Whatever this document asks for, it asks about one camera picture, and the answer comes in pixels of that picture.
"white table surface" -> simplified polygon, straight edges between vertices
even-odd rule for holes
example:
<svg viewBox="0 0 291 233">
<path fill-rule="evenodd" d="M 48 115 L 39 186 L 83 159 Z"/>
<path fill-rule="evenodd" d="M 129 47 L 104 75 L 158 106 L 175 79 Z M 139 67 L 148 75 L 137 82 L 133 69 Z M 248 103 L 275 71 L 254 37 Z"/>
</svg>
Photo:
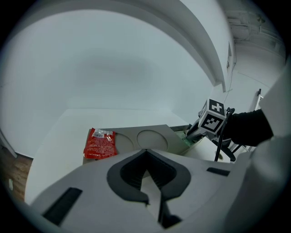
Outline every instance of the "white table surface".
<svg viewBox="0 0 291 233">
<path fill-rule="evenodd" d="M 83 163 L 88 130 L 188 123 L 172 112 L 114 109 L 68 109 L 45 137 L 32 162 L 25 189 L 25 202 Z"/>
</svg>

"white shelf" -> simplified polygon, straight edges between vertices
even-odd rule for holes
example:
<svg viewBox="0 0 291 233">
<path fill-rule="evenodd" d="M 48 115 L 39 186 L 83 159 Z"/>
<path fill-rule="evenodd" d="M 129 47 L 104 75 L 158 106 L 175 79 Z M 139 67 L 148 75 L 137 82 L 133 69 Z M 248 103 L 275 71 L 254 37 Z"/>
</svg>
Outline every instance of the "white shelf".
<svg viewBox="0 0 291 233">
<path fill-rule="evenodd" d="M 32 162 L 25 202 L 33 200 L 51 184 L 83 163 L 83 149 L 90 128 L 138 127 L 188 123 L 172 112 L 115 109 L 69 109 L 45 137 Z"/>
</svg>

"green object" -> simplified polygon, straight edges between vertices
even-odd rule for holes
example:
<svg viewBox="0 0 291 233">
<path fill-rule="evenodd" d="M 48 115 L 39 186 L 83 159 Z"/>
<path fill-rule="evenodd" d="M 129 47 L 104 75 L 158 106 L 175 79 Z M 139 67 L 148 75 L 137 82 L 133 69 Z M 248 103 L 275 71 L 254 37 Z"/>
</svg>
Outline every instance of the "green object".
<svg viewBox="0 0 291 233">
<path fill-rule="evenodd" d="M 192 141 L 188 141 L 187 138 L 186 138 L 186 135 L 183 131 L 177 131 L 175 132 L 176 135 L 182 139 L 182 141 L 188 146 L 188 147 L 191 147 L 194 143 Z"/>
</svg>

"wooden floor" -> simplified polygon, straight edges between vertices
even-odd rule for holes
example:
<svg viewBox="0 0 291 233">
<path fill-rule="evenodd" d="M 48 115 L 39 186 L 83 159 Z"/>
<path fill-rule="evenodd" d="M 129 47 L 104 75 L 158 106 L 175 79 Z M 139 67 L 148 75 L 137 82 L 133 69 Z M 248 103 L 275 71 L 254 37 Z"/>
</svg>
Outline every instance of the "wooden floor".
<svg viewBox="0 0 291 233">
<path fill-rule="evenodd" d="M 14 158 L 6 148 L 0 149 L 0 179 L 12 195 L 24 201 L 28 172 L 32 159 L 18 156 Z M 13 190 L 9 189 L 9 179 L 13 181 Z"/>
</svg>

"red snack bag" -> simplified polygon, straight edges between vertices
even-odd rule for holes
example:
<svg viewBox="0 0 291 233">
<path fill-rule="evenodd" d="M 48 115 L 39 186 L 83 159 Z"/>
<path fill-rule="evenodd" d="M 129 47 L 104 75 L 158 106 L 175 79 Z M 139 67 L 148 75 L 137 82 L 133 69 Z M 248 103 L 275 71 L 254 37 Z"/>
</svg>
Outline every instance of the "red snack bag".
<svg viewBox="0 0 291 233">
<path fill-rule="evenodd" d="M 87 159 L 103 159 L 117 155 L 115 132 L 92 128 L 83 153 Z"/>
</svg>

